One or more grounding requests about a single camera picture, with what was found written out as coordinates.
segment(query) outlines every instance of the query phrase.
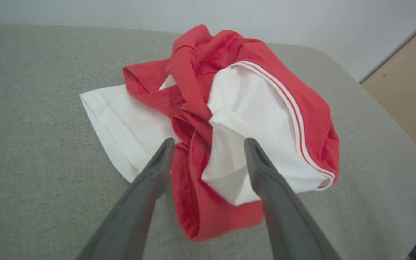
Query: red fabric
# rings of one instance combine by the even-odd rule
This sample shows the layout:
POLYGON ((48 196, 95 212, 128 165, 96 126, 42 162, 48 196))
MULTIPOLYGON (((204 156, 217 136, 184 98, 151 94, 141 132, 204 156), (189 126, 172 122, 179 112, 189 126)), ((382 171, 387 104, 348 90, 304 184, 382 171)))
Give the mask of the red fabric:
POLYGON ((206 106, 214 75, 238 61, 251 61, 279 79, 296 99, 304 119, 306 147, 323 169, 338 173, 338 137, 324 100, 303 84, 265 43, 234 31, 211 36, 199 25, 175 40, 169 59, 123 68, 129 94, 171 118, 182 141, 176 145, 172 185, 178 222, 192 241, 258 225, 264 213, 260 201, 233 206, 202 180, 213 130, 206 106), (171 74, 178 85, 158 91, 171 74))

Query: red stripe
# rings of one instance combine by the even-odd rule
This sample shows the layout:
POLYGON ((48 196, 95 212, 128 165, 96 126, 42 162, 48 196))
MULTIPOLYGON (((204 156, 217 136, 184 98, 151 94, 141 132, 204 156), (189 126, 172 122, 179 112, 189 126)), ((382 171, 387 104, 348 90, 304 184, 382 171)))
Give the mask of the red stripe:
MULTIPOLYGON (((289 101, 289 103, 290 103, 290 105, 292 106, 292 108, 293 108, 293 112, 294 112, 294 115, 295 115, 295 118, 296 118, 296 122, 298 123, 298 129, 299 129, 299 133, 298 133, 298 140, 299 140, 299 148, 300 148, 300 150, 301 150, 301 154, 303 155, 303 158, 304 158, 304 160, 306 161, 306 163, 307 164, 309 164, 309 165, 311 165, 312 166, 312 164, 310 164, 309 163, 309 161, 307 161, 307 159, 306 159, 306 156, 304 155, 304 151, 303 151, 303 144, 302 144, 302 140, 301 140, 301 124, 299 123, 299 120, 298 120, 298 113, 296 112, 296 109, 295 109, 295 107, 294 107, 294 105, 293 105, 293 103, 291 102, 291 100, 289 99, 289 97, 288 97, 288 95, 285 93, 285 91, 280 87, 280 85, 279 84, 277 84, 277 82, 273 79, 273 78, 271 78, 271 77, 269 77, 267 74, 265 74, 265 73, 263 73, 262 71, 260 71, 259 69, 256 69, 254 66, 252 66, 252 65, 250 65, 250 64, 247 64, 247 63, 244 63, 244 62, 242 62, 242 61, 239 61, 241 64, 244 64, 245 66, 248 66, 249 68, 252 68, 252 69, 254 69, 255 71, 257 71, 257 72, 259 72, 259 73, 261 73, 262 75, 264 75, 264 76, 266 76, 268 79, 270 79, 272 82, 274 82, 274 84, 280 89, 280 91, 282 91, 282 93, 283 93, 283 95, 287 98, 287 100, 289 101)), ((321 170, 319 170, 319 169, 317 169, 317 168, 315 168, 316 170, 318 170, 319 172, 321 172, 321 173, 323 173, 323 174, 325 174, 325 175, 327 175, 327 176, 330 176, 332 179, 333 179, 333 177, 330 175, 330 174, 328 174, 328 173, 326 173, 326 172, 323 172, 323 171, 321 171, 321 170)))

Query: gray fabric surface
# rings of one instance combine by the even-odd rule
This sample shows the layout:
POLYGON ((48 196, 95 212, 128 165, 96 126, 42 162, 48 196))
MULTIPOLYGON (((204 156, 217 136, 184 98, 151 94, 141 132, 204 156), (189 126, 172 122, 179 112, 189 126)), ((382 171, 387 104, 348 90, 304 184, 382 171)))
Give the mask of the gray fabric surface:
MULTIPOLYGON (((0 259, 74 259, 129 185, 109 162, 80 93, 124 83, 122 67, 167 58, 177 34, 0 25, 0 259)), ((271 49, 330 105, 339 181, 300 194, 343 259, 395 260, 416 244, 416 146, 340 66, 314 49, 271 49)), ((144 259, 272 259, 265 225, 189 242, 170 195, 144 259)))

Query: white wall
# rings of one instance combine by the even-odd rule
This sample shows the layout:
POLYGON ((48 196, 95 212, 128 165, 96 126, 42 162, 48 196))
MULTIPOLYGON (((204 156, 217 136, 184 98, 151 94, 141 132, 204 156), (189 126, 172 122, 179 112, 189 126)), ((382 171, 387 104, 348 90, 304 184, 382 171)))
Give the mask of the white wall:
POLYGON ((175 33, 204 23, 318 49, 360 81, 416 31, 416 0, 0 0, 0 23, 175 33))

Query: striped trim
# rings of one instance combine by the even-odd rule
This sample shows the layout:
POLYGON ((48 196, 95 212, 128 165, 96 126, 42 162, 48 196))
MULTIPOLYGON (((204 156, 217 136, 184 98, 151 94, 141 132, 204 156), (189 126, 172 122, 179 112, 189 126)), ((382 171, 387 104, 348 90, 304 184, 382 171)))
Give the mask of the striped trim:
POLYGON ((312 160, 311 156, 307 152, 306 147, 306 140, 304 134, 304 121, 303 116, 299 110, 298 104, 296 103, 295 99, 293 98, 292 94, 288 91, 288 89, 278 80, 276 77, 272 76, 269 72, 263 69, 258 64, 254 64, 250 61, 239 61, 230 66, 243 66, 261 76, 265 79, 272 87, 277 91, 279 96, 283 99, 285 105, 290 111, 290 115, 292 118, 293 127, 295 130, 295 138, 296 138, 296 150, 299 151, 298 155, 300 158, 303 158, 309 165, 315 168, 317 171, 323 173, 324 176, 330 179, 330 183, 317 188, 316 190, 324 190, 330 187, 335 180, 335 173, 331 171, 325 170, 321 168, 319 165, 312 160))

